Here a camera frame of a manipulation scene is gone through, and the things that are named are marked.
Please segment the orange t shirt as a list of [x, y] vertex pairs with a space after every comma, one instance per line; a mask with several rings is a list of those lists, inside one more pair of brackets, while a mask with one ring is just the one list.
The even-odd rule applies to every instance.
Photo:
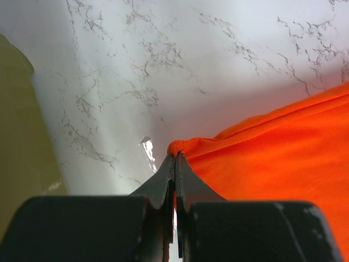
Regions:
[[316, 204], [348, 259], [348, 84], [167, 151], [228, 200]]

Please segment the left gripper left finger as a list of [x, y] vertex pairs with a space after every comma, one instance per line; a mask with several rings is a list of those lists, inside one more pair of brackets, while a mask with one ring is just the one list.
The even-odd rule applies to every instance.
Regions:
[[175, 158], [129, 195], [37, 196], [15, 212], [1, 261], [168, 261]]

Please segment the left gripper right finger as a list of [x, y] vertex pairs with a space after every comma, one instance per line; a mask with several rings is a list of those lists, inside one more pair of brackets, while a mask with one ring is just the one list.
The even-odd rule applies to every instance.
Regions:
[[229, 201], [176, 156], [183, 261], [343, 261], [322, 211], [306, 201]]

